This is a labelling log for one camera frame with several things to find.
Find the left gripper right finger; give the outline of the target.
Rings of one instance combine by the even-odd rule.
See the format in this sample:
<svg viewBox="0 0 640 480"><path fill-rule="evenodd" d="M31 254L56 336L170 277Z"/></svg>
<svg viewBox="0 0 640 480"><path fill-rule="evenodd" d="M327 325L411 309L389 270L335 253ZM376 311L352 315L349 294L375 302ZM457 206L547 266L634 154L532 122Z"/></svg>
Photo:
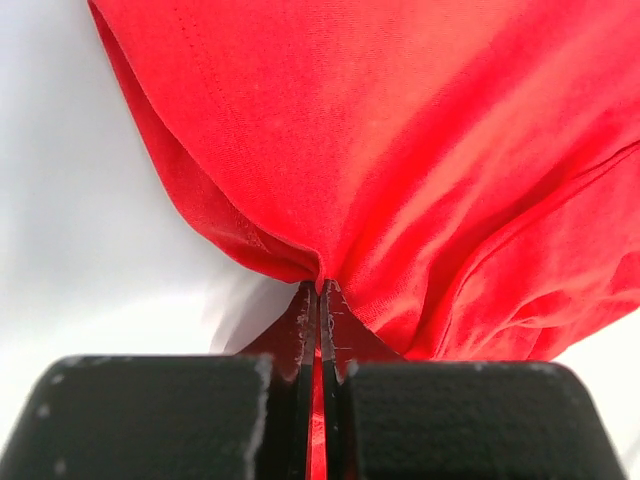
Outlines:
<svg viewBox="0 0 640 480"><path fill-rule="evenodd" d="M319 298L331 479L621 479L584 384L548 362L410 362Z"/></svg>

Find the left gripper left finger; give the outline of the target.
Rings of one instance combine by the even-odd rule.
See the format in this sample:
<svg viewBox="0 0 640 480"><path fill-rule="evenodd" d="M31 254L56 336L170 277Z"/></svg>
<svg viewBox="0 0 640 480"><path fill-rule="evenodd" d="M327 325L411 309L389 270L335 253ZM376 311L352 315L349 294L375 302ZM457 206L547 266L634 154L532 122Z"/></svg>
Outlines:
<svg viewBox="0 0 640 480"><path fill-rule="evenodd" d="M234 355L69 356L35 384L5 479L305 479L317 295Z"/></svg>

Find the red tank top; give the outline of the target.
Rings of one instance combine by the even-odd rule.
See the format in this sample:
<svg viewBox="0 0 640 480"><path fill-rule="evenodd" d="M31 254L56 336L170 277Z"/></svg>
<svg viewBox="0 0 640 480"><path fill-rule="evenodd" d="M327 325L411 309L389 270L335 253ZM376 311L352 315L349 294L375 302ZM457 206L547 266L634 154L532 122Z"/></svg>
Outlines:
<svg viewBox="0 0 640 480"><path fill-rule="evenodd" d="M551 359L639 305L635 1L94 1L185 220L412 359Z"/></svg>

